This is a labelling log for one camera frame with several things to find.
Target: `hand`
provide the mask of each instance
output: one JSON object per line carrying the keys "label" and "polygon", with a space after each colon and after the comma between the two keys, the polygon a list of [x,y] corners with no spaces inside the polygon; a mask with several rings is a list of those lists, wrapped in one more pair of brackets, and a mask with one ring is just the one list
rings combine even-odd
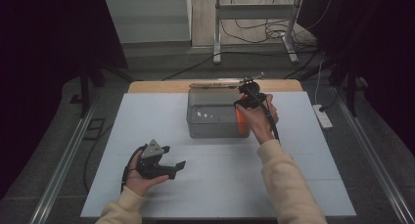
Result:
{"label": "hand", "polygon": [[151,180],[143,178],[135,169],[138,159],[142,153],[143,151],[139,151],[128,165],[129,172],[125,186],[138,196],[145,197],[151,187],[168,180],[168,175],[160,176]]}
{"label": "hand", "polygon": [[[277,109],[274,105],[272,105],[272,98],[272,95],[266,95],[266,100],[263,102],[263,104],[266,108],[269,109],[272,117],[274,118],[275,123],[277,123],[278,114]],[[262,107],[257,107],[255,109],[244,109],[244,107],[237,104],[236,109],[244,116],[245,120],[248,123],[248,126],[253,131],[256,139],[260,144],[263,144],[268,140],[274,139],[271,124],[269,123],[269,120],[266,117]]]}

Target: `beige sleeve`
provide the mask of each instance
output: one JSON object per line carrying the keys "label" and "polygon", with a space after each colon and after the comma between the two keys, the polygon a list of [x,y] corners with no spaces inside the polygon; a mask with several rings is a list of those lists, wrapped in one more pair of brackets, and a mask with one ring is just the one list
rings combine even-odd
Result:
{"label": "beige sleeve", "polygon": [[139,213],[144,198],[138,196],[124,186],[117,202],[109,202],[101,213],[101,218],[96,222],[103,223],[134,223],[141,224]]}
{"label": "beige sleeve", "polygon": [[327,223],[311,194],[299,166],[278,140],[263,143],[257,151],[262,176],[279,224]]}

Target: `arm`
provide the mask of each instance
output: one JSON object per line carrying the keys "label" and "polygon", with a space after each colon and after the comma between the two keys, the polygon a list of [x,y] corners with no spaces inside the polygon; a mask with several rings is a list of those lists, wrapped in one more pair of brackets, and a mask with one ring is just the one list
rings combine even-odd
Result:
{"label": "arm", "polygon": [[117,202],[109,202],[101,213],[101,218],[96,222],[103,223],[134,223],[141,224],[139,213],[149,189],[159,183],[168,180],[168,175],[160,176],[152,180],[144,179],[135,170],[135,166],[142,152],[138,152],[131,161],[128,177],[123,191]]}
{"label": "arm", "polygon": [[[264,104],[269,108],[275,122],[278,115],[267,95]],[[315,202],[299,166],[286,154],[278,140],[274,139],[272,128],[261,108],[246,110],[236,106],[246,119],[260,143],[257,153],[262,161],[262,177],[274,205],[280,224],[326,223],[321,208]]]}

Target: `gray box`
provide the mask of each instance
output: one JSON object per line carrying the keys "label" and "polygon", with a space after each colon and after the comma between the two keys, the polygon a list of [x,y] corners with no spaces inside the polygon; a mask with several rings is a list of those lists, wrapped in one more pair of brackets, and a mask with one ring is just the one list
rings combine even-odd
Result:
{"label": "gray box", "polygon": [[251,130],[240,119],[234,102],[241,98],[237,88],[191,88],[187,123],[192,138],[247,138]]}

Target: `electrical outlet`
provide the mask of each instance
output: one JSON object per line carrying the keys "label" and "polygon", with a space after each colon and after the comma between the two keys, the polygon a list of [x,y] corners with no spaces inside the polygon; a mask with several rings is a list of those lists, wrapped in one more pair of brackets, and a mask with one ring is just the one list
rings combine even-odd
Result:
{"label": "electrical outlet", "polygon": [[321,105],[313,105],[312,106],[315,112],[315,115],[317,115],[318,121],[320,122],[320,125],[323,129],[330,129],[333,128],[333,124],[329,119],[329,116],[325,112],[321,112],[320,108]]}

